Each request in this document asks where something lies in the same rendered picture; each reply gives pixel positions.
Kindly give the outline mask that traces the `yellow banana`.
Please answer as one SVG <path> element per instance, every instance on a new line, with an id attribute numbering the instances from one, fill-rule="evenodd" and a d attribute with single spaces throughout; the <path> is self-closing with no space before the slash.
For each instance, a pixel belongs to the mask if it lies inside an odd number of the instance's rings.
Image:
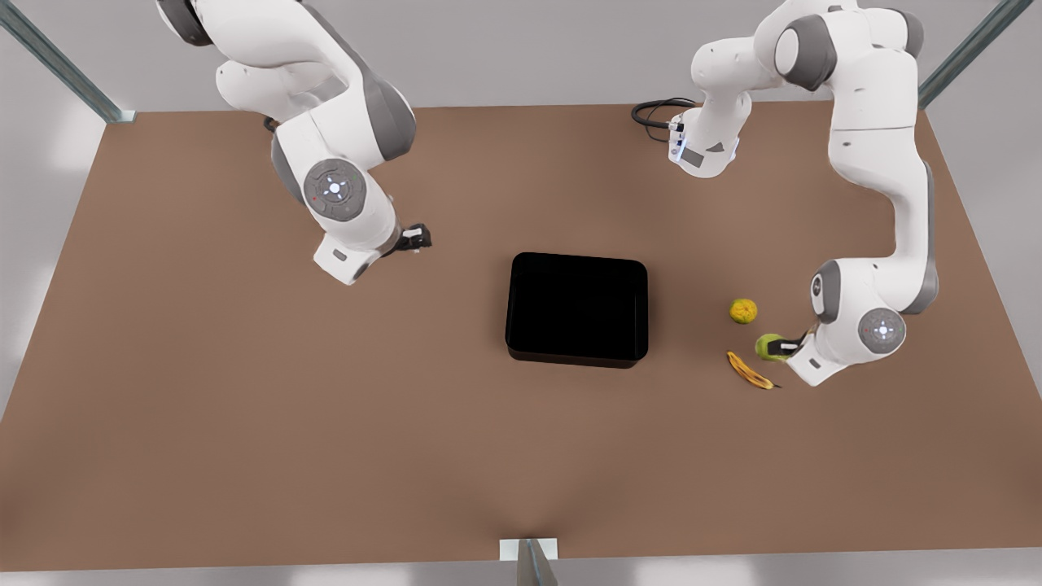
<path id="1" fill-rule="evenodd" d="M 727 361 L 729 361 L 733 370 L 736 371 L 737 374 L 741 376 L 741 379 L 744 379 L 745 382 L 748 382 L 752 386 L 755 386 L 755 388 L 764 390 L 782 388 L 782 386 L 777 385 L 774 382 L 771 382 L 770 379 L 765 379 L 765 376 L 752 370 L 751 367 L 749 367 L 748 364 L 746 364 L 744 360 L 742 360 L 741 357 L 738 356 L 737 353 L 734 353 L 729 350 L 728 352 L 726 352 L 726 356 L 727 356 Z"/>

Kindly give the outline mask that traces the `black rectangular tray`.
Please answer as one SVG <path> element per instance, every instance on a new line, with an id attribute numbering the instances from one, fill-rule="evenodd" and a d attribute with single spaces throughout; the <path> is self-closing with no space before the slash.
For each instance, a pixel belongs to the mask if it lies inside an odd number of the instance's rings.
<path id="1" fill-rule="evenodd" d="M 518 361 L 628 370 L 649 350 L 646 267 L 614 257 L 518 253 L 505 342 Z"/>

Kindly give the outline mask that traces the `silver frame post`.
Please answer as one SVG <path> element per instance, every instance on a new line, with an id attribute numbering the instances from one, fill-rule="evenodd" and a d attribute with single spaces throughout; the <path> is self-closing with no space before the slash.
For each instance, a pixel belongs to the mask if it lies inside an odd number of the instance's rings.
<path id="1" fill-rule="evenodd" d="M 108 124 L 131 124 L 135 120 L 137 111 L 118 107 L 107 96 L 86 77 L 86 74 L 75 66 L 46 36 L 33 22 L 19 10 L 11 0 L 0 0 L 0 27 L 4 28 L 22 45 L 38 62 L 51 72 L 64 86 L 86 107 Z"/>
<path id="2" fill-rule="evenodd" d="M 919 109 L 926 109 L 1035 0 L 1000 0 L 975 29 L 949 53 L 918 88 Z"/>
<path id="3" fill-rule="evenodd" d="M 516 586 L 559 586 L 551 566 L 559 560 L 557 538 L 499 540 L 499 559 L 516 562 Z"/>

